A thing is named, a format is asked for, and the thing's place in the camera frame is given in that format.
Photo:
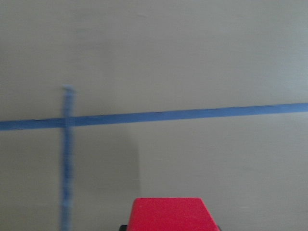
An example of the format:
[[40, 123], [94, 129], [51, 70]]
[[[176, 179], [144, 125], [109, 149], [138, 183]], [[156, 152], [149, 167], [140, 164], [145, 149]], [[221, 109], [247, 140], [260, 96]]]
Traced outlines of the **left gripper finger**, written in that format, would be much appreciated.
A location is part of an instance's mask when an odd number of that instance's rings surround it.
[[121, 225], [119, 231], [127, 231], [127, 225]]

